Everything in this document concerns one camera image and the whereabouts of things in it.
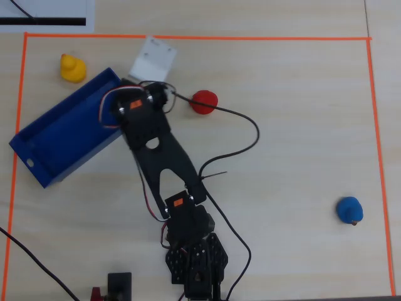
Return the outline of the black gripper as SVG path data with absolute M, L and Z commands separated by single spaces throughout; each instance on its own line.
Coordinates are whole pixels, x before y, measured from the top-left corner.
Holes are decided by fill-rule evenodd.
M 167 85 L 162 82 L 143 82 L 146 99 L 151 103 L 155 110 L 162 110 L 168 102 Z

